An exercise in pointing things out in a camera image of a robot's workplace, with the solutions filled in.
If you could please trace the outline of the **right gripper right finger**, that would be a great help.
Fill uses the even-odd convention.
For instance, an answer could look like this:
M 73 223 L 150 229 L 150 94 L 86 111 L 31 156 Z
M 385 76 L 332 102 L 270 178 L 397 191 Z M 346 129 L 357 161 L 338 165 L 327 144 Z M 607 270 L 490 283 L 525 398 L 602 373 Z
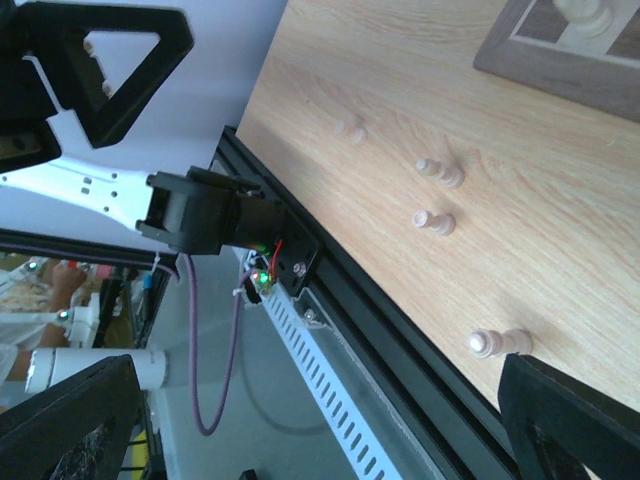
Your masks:
M 524 479 L 639 477 L 639 413 L 530 355 L 505 358 L 502 423 Z

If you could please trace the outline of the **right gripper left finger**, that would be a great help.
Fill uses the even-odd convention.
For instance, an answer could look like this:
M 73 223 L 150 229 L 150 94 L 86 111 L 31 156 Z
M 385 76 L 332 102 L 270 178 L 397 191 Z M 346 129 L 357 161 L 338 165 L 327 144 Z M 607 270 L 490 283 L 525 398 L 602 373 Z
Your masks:
M 1 414 L 3 479 L 115 479 L 141 390 L 132 357 L 111 356 Z

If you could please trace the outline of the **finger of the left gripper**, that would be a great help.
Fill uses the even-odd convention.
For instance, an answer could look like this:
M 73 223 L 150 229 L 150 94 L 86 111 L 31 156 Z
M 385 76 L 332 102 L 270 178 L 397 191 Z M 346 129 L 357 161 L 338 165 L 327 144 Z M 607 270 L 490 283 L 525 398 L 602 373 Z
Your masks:
M 25 1 L 14 46 L 39 62 L 58 105 L 95 149 L 121 142 L 194 46 L 184 10 L 81 1 Z

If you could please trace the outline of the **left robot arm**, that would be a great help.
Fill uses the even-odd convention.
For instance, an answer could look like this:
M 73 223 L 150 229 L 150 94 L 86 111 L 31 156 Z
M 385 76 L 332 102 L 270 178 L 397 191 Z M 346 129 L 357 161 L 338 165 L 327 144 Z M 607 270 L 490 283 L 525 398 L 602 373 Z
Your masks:
M 50 125 L 62 155 L 20 175 L 47 195 L 1 181 L 1 226 L 152 252 L 144 237 L 152 190 L 148 175 L 206 168 L 225 127 L 239 125 L 286 4 L 283 1 L 156 1 L 182 11 L 194 46 L 153 95 L 124 139 L 91 147 L 77 116 L 62 111 Z

